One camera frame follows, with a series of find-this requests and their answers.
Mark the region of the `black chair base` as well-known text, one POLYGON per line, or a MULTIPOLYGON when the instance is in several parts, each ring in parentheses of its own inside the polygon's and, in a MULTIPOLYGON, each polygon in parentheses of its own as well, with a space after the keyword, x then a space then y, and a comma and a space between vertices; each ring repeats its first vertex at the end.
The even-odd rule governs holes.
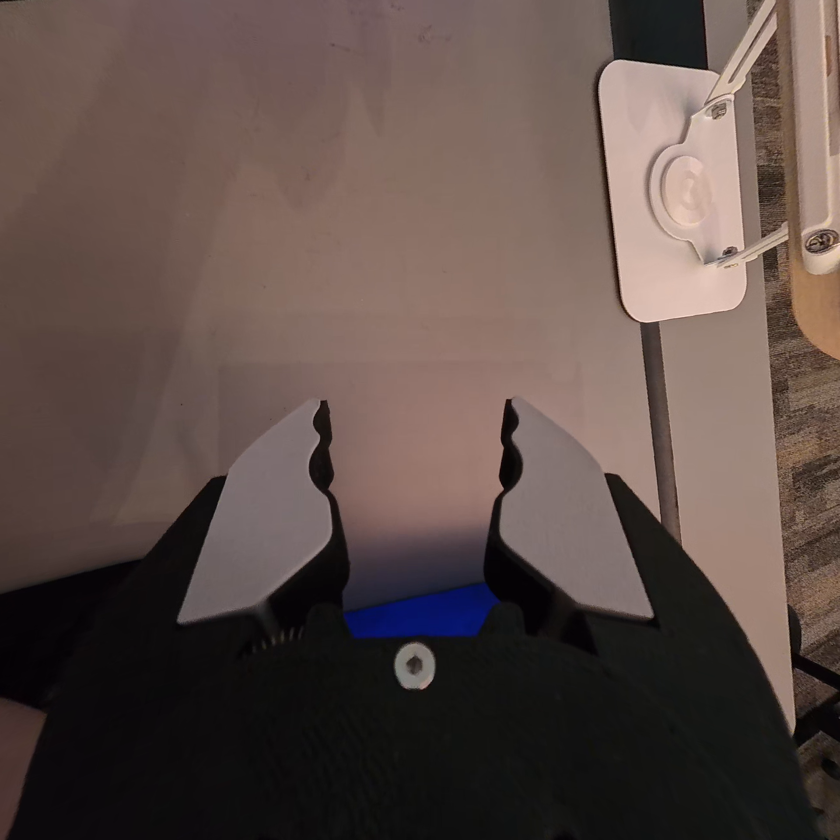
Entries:
POLYGON ((787 618, 793 670, 798 670, 834 690, 824 702, 796 719, 793 736, 795 745, 800 748, 820 733, 839 742, 839 674, 802 655, 802 625, 790 604, 787 605, 787 618))

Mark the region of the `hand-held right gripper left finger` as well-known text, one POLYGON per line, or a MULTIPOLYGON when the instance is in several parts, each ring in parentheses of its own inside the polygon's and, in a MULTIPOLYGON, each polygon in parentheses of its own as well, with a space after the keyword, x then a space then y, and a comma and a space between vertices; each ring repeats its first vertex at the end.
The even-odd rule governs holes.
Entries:
POLYGON ((253 618, 266 634, 313 606, 343 606, 349 556, 333 464, 329 404, 313 398, 260 435, 230 467, 177 622, 253 618))

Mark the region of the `blue plastic bin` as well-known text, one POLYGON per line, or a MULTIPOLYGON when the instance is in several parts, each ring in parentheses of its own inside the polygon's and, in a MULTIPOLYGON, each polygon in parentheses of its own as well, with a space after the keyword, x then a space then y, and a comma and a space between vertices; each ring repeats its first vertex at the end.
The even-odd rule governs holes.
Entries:
POLYGON ((485 583, 345 612, 355 638, 473 637, 499 603, 485 583))

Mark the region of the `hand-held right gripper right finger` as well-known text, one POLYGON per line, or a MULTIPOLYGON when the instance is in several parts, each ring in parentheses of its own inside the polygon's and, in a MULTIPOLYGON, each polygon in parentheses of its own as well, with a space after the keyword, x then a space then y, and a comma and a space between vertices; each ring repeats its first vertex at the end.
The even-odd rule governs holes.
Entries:
POLYGON ((485 581, 521 609, 532 636, 567 636, 585 614, 655 618, 598 461, 519 396, 500 431, 500 494, 493 503, 485 581))

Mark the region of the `person's right forearm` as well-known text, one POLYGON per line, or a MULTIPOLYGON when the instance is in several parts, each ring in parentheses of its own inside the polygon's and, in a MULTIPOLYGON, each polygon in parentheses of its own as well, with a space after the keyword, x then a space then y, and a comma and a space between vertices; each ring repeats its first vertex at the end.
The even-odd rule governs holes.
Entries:
POLYGON ((14 700, 1 699, 1 800, 10 808, 23 790, 46 714, 14 700))

